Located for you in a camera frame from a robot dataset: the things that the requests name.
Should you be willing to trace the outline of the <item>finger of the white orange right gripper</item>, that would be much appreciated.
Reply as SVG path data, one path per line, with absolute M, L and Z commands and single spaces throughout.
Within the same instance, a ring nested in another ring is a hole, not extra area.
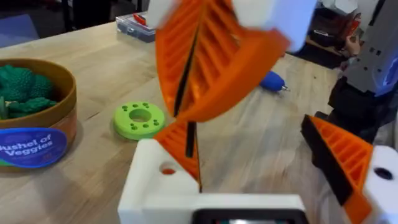
M 157 73 L 172 116 L 182 112 L 203 3 L 201 0 L 149 1 L 147 24 L 155 29 Z
M 299 50 L 317 0 L 176 3 L 176 119 L 205 122 L 239 103 Z

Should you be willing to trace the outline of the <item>bare white left gripper left finger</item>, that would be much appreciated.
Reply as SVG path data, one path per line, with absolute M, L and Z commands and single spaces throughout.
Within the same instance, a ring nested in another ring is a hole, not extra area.
M 137 144 L 118 205 L 121 223 L 191 223 L 197 181 L 155 139 Z

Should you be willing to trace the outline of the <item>white orange left gripper right finger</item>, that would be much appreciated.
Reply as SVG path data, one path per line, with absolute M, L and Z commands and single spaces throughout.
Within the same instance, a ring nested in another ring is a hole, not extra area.
M 305 115 L 301 133 L 348 223 L 397 224 L 397 151 Z

